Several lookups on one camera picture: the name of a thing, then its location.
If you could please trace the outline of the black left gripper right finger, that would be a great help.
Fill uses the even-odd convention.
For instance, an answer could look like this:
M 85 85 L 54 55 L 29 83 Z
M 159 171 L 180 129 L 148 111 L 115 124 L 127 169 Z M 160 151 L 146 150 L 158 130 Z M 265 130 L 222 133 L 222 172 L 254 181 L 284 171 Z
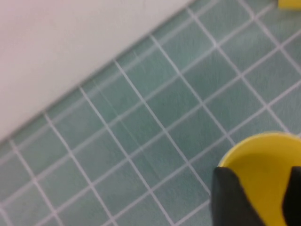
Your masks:
M 293 166 L 283 201 L 283 215 L 288 226 L 301 225 L 301 167 Z

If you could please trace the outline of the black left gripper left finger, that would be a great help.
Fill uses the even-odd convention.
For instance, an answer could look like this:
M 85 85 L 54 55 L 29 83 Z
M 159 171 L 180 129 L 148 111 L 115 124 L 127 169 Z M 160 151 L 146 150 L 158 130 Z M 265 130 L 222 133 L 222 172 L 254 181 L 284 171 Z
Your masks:
M 229 168 L 213 171 L 211 216 L 214 226 L 263 226 L 236 174 Z

